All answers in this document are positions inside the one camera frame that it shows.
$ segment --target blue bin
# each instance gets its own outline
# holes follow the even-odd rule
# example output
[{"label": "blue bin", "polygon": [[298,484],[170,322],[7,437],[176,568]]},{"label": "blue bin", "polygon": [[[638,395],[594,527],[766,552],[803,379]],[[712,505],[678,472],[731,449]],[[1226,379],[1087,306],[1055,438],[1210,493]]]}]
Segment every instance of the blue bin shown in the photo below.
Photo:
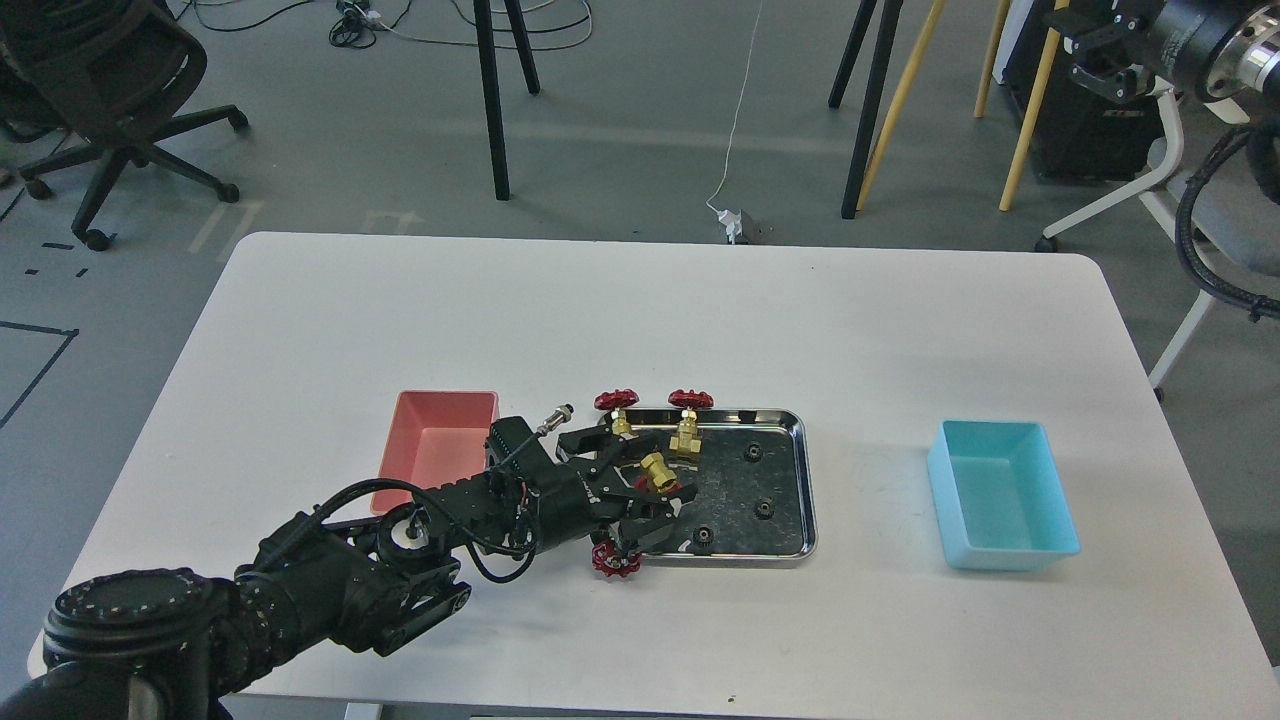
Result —
[{"label": "blue bin", "polygon": [[943,420],[929,480],[952,568],[1038,570],[1080,552],[1039,423]]}]

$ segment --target pink bin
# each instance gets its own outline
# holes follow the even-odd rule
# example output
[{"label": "pink bin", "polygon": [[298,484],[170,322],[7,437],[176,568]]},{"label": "pink bin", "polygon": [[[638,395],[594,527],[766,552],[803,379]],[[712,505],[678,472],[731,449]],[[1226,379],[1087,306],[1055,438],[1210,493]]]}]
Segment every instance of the pink bin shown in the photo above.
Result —
[{"label": "pink bin", "polygon": [[[379,477],[435,488],[484,470],[484,441],[498,418],[498,393],[404,391],[396,401]],[[370,509],[381,515],[408,502],[402,489],[378,491]]]}]

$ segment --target metal tray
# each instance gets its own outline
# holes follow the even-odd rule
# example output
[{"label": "metal tray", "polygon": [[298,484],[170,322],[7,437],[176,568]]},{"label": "metal tray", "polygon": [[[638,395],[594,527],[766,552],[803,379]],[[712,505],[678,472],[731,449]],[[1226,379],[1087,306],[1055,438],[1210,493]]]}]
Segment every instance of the metal tray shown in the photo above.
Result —
[{"label": "metal tray", "polygon": [[[628,407],[627,420],[635,430],[673,432],[680,410]],[[818,534],[800,419],[786,410],[713,407],[698,411],[698,428],[703,447],[696,469],[663,452],[680,478],[698,483],[698,500],[684,509],[672,537],[646,555],[737,565],[794,564],[813,552]],[[759,447],[754,461],[748,459],[753,445]],[[623,474],[634,482],[640,470]]]}]

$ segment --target chair wheel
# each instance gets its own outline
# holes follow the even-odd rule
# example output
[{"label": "chair wheel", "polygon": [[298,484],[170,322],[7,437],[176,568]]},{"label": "chair wheel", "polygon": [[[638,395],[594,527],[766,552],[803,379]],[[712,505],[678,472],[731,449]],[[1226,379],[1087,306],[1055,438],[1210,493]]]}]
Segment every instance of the chair wheel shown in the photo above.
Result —
[{"label": "chair wheel", "polygon": [[84,243],[84,247],[88,247],[93,252],[101,252],[111,246],[111,241],[115,240],[115,236],[113,234],[108,237],[108,234],[102,231],[91,229],[84,231],[84,234],[81,236],[79,240]]},{"label": "chair wheel", "polygon": [[1041,238],[1036,241],[1036,252],[1057,252],[1059,247],[1057,237],[1041,236]]},{"label": "chair wheel", "polygon": [[223,202],[237,202],[239,200],[239,188],[236,183],[224,182],[214,188],[218,191],[218,199]]},{"label": "chair wheel", "polygon": [[49,200],[54,196],[54,191],[42,179],[29,179],[27,181],[27,195],[32,200]]}]

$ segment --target black stand leg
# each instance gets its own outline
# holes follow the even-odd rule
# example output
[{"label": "black stand leg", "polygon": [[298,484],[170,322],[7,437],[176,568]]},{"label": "black stand leg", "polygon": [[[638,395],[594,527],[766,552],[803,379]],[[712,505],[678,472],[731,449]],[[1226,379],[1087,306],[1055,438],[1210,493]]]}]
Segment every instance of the black stand leg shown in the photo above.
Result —
[{"label": "black stand leg", "polygon": [[129,161],[129,152],[128,149],[109,150],[106,158],[97,167],[97,170],[93,172],[93,179],[88,183],[88,191],[84,193],[84,199],[81,200],[79,210],[76,211],[76,219],[72,220],[72,232],[82,241],[86,237],[88,225],[93,222],[93,217],[102,209],[106,193],[111,192],[111,187],[115,186],[115,181],[120,177],[120,170]]},{"label": "black stand leg", "polygon": [[216,190],[218,186],[221,184],[221,182],[219,182],[218,178],[215,178],[214,176],[206,173],[205,170],[201,170],[200,168],[192,165],[191,163],[183,160],[182,158],[178,158],[172,152],[165,152],[164,150],[160,150],[154,145],[140,146],[137,147],[137,151],[147,160],[151,160],[156,165],[160,165],[161,168],[169,170],[170,173],[177,173],[184,178],[191,178],[198,182],[200,184],[204,184],[206,187],[212,187],[214,190]]},{"label": "black stand leg", "polygon": [[54,170],[61,170],[63,168],[92,163],[93,160],[101,158],[102,152],[104,150],[96,145],[77,145],[76,147],[50,155],[44,160],[36,160],[29,165],[23,165],[18,168],[18,174],[22,176],[22,179],[28,181]]},{"label": "black stand leg", "polygon": [[216,123],[218,120],[229,119],[232,115],[236,115],[237,113],[239,113],[239,110],[236,109],[236,105],[223,105],[220,108],[210,108],[209,110],[200,110],[198,113],[187,113],[186,115],[178,115],[172,120],[169,120],[168,123],[165,123],[165,126],[160,128],[160,131],[156,132],[156,135],[151,136],[148,140],[151,142],[160,142],[161,140],[165,140],[168,137],[182,135],[187,131]]},{"label": "black stand leg", "polygon": [[849,42],[845,45],[845,55],[840,59],[840,69],[836,70],[836,82],[831,86],[831,95],[827,96],[827,106],[840,108],[845,99],[845,88],[849,87],[849,76],[854,74],[854,61],[863,49],[863,38],[867,37],[867,28],[872,24],[872,13],[876,12],[876,0],[863,0],[858,5],[858,15],[854,18],[854,27],[849,31]]},{"label": "black stand leg", "polygon": [[849,182],[845,183],[845,200],[840,205],[840,217],[846,220],[852,220],[858,214],[858,196],[863,192],[872,135],[876,132],[881,95],[884,94],[884,76],[888,74],[888,59],[893,53],[893,36],[897,33],[897,18],[901,13],[902,0],[887,0],[881,12],[879,33],[876,36],[876,51],[872,54],[872,72],[867,79],[867,95],[863,97],[863,113],[858,120],[858,137],[854,141],[854,158],[849,163]]},{"label": "black stand leg", "polygon": [[498,56],[493,46],[493,15],[489,0],[475,0],[476,46],[480,49],[480,81],[484,83],[484,114],[489,126],[489,155],[493,188],[498,200],[511,200],[507,181],[507,141],[502,135],[502,99],[498,96]]},{"label": "black stand leg", "polygon": [[507,19],[511,20],[511,33],[516,36],[516,51],[520,53],[520,69],[525,70],[525,86],[530,95],[538,95],[541,85],[538,83],[538,69],[534,68],[534,51],[529,47],[529,31],[525,28],[525,12],[520,8],[520,0],[504,0],[507,4]]}]

